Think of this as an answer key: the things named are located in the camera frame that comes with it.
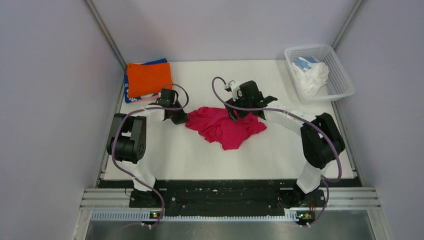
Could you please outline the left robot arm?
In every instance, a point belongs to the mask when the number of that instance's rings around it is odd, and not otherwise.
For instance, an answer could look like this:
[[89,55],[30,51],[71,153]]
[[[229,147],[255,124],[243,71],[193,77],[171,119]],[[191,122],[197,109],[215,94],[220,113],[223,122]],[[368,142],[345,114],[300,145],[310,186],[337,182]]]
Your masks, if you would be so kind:
[[174,125],[188,121],[176,90],[162,88],[157,100],[130,113],[116,113],[109,130],[106,151],[113,165],[131,177],[133,191],[130,206],[164,207],[165,201],[156,187],[156,177],[143,160],[147,150],[148,127],[170,119]]

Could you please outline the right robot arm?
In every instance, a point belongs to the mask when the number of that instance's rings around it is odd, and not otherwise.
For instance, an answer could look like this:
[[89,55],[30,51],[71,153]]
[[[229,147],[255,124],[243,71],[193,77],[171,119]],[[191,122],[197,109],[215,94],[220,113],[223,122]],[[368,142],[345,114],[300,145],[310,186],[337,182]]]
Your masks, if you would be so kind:
[[232,80],[225,90],[231,93],[225,107],[233,121],[252,114],[300,136],[306,163],[293,189],[283,193],[281,204],[284,208],[307,206],[323,180],[327,164],[337,160],[346,148],[333,117],[326,112],[308,114],[284,105],[274,96],[263,96],[253,80]]

